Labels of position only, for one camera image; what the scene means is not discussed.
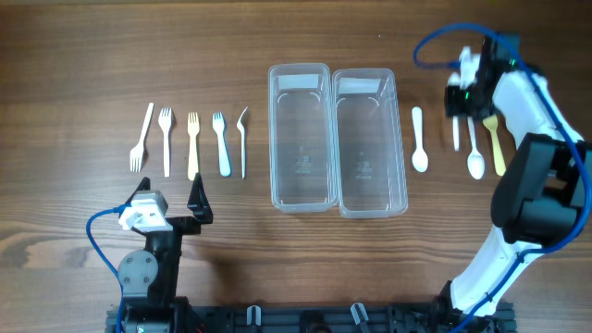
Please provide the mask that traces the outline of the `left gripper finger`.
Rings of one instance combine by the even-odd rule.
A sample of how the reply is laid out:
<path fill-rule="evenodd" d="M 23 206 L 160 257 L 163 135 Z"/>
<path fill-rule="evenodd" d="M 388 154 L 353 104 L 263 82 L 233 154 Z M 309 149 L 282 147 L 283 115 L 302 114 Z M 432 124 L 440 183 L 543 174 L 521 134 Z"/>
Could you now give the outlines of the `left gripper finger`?
<path fill-rule="evenodd" d="M 203 179 L 200 173 L 194 175 L 187 207 L 195 217 L 212 216 L 212 209 L 205 195 Z"/>
<path fill-rule="evenodd" d="M 132 193 L 132 195 L 128 198 L 128 200 L 124 204 L 125 205 L 130 205 L 133 197 L 139 191 L 148 191 L 150 189 L 151 189 L 151 181 L 150 181 L 150 179 L 148 177 L 143 177 L 142 180 L 140 181 L 139 185 L 137 186 L 137 188 L 134 190 L 134 192 Z"/>

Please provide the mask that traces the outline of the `white wide-handled spoon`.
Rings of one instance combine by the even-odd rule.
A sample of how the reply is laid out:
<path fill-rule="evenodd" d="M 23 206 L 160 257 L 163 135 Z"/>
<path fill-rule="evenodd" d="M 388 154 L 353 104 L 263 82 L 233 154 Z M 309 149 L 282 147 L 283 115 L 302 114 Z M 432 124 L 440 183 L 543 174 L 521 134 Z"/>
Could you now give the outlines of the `white wide-handled spoon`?
<path fill-rule="evenodd" d="M 426 172 L 428 168 L 428 157 L 423 146 L 423 110 L 419 106 L 412 108 L 412 121 L 415 137 L 412 164 L 416 171 Z"/>

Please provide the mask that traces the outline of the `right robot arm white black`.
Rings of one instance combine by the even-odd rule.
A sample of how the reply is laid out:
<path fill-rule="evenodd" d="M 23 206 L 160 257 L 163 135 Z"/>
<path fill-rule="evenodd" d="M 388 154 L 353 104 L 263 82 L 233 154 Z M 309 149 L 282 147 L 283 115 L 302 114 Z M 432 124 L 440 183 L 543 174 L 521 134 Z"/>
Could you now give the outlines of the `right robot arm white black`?
<path fill-rule="evenodd" d="M 467 315 L 492 315 L 527 266 L 572 241 L 591 211 L 591 145 L 518 46 L 515 34 L 485 33 L 479 54 L 463 48 L 445 90 L 448 116 L 473 123 L 501 114 L 516 144 L 492 197 L 492 230 L 450 284 L 452 308 Z"/>

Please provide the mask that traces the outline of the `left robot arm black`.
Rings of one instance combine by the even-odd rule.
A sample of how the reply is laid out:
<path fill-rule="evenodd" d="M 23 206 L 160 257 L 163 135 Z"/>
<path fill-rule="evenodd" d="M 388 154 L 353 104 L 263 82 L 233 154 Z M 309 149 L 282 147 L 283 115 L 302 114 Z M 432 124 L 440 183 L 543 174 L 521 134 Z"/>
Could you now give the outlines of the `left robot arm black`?
<path fill-rule="evenodd" d="M 177 295 L 182 238 L 199 235 L 214 214 L 202 176 L 193 177 L 188 216 L 167 217 L 167 201 L 143 178 L 119 209 L 118 223 L 145 238 L 144 248 L 127 254 L 117 269 L 121 303 L 112 332 L 205 332 L 186 297 Z"/>

